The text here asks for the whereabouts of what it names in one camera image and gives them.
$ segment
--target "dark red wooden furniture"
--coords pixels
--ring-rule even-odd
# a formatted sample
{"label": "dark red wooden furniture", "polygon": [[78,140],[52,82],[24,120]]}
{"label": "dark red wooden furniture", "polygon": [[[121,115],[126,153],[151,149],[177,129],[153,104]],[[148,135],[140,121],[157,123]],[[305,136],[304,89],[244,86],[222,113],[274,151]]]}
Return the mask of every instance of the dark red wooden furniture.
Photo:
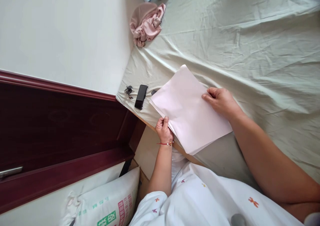
{"label": "dark red wooden furniture", "polygon": [[115,96],[0,71],[0,213],[131,160],[138,119]]}

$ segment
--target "pink garment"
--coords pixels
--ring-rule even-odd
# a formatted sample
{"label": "pink garment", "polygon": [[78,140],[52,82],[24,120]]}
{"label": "pink garment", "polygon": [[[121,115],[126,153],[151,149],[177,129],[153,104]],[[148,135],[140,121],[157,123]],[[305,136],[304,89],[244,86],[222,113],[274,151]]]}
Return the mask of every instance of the pink garment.
{"label": "pink garment", "polygon": [[145,41],[152,41],[160,33],[165,9],[166,5],[163,3],[158,7],[155,3],[145,2],[134,10],[130,19],[134,44],[143,47]]}

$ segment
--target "sleeve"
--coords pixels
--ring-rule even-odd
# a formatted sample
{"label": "sleeve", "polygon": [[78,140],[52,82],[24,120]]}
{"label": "sleeve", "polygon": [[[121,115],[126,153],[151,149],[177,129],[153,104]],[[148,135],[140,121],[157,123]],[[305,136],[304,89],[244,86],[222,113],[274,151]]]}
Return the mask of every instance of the sleeve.
{"label": "sleeve", "polygon": [[156,191],[147,194],[139,203],[129,226],[164,225],[164,215],[160,215],[160,209],[168,199],[164,192]]}

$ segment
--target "red string bracelet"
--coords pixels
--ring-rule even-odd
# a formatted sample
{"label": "red string bracelet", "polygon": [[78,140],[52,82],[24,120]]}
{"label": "red string bracelet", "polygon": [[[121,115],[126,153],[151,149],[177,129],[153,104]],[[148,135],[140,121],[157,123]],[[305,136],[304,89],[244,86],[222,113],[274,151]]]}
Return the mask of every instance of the red string bracelet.
{"label": "red string bracelet", "polygon": [[163,143],[158,143],[158,144],[161,144],[161,145],[172,145],[173,143],[174,143],[174,141],[166,143],[166,144],[163,144]]}

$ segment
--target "sheet of paper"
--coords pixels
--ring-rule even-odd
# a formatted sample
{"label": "sheet of paper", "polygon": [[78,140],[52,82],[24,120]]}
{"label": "sheet of paper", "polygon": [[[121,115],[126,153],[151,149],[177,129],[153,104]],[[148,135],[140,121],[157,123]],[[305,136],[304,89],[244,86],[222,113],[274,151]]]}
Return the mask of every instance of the sheet of paper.
{"label": "sheet of paper", "polygon": [[169,117],[170,129],[190,155],[232,132],[229,122],[202,99],[205,93],[207,89],[182,65],[150,100],[162,117]]}

